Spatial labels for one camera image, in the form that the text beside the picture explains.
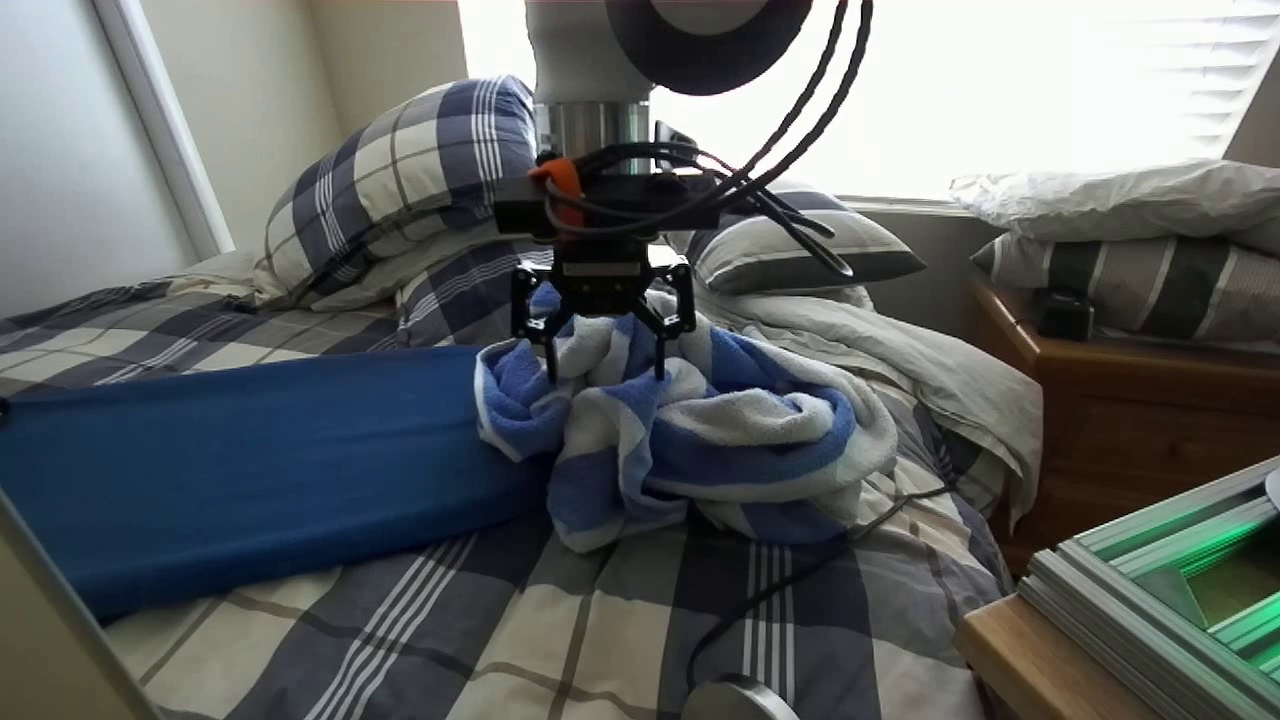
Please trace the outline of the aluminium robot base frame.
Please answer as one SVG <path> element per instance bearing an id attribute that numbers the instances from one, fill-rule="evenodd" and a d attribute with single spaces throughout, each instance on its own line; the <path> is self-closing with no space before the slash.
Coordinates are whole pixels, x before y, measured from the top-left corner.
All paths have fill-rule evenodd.
<path id="1" fill-rule="evenodd" d="M 1162 720 L 1280 720 L 1280 461 L 1031 558 L 1019 596 Z"/>

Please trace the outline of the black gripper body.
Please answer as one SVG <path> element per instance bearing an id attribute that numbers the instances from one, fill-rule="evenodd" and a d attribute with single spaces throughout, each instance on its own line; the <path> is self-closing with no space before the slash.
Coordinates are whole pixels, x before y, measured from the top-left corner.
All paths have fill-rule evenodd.
<path id="1" fill-rule="evenodd" d="M 512 331 L 542 339 L 542 314 L 636 315 L 648 328 L 646 291 L 667 291 L 667 339 L 696 328 L 693 266 L 661 241 L 578 241 L 522 255 L 512 273 Z"/>

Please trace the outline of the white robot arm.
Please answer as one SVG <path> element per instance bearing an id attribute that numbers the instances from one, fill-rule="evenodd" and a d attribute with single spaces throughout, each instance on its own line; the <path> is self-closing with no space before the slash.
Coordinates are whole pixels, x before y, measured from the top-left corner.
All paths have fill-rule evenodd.
<path id="1" fill-rule="evenodd" d="M 528 0 L 547 143 L 498 200 L 498 223 L 546 250 L 512 269 L 512 331 L 555 359 L 582 315 L 636 322 L 656 343 L 696 328 L 693 269 L 661 237 L 712 229 L 737 200 L 768 206 L 749 167 L 648 119 L 656 90 L 722 95 L 760 82 L 811 0 Z"/>

